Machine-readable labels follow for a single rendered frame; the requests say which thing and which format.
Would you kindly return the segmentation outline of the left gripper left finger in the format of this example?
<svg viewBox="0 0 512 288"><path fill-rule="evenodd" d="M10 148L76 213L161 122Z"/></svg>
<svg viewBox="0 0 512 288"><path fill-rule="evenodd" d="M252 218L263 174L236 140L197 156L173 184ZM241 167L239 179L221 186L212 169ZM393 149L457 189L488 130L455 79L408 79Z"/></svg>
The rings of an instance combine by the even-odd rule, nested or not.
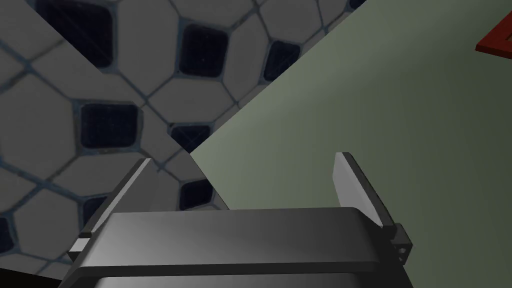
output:
<svg viewBox="0 0 512 288"><path fill-rule="evenodd" d="M157 166L152 158L138 160L115 189L91 215L78 239L67 252L72 262L84 250L92 235L99 231L114 213L147 212L158 189Z"/></svg>

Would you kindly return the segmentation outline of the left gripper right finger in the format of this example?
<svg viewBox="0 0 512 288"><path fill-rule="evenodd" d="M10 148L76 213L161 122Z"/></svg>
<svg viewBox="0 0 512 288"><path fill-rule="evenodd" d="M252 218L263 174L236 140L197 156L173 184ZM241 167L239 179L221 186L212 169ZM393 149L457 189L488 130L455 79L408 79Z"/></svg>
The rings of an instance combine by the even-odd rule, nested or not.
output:
<svg viewBox="0 0 512 288"><path fill-rule="evenodd" d="M337 152L332 180L341 207L353 207L381 228L405 265L413 248L405 228L393 220L389 210L349 152Z"/></svg>

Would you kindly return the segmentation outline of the red flat object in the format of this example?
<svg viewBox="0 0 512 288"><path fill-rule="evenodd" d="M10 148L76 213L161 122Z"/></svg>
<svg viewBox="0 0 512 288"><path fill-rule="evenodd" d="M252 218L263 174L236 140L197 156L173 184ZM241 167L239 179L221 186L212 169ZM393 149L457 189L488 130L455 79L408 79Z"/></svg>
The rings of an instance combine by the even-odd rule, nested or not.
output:
<svg viewBox="0 0 512 288"><path fill-rule="evenodd" d="M512 60L512 10L476 44L475 51Z"/></svg>

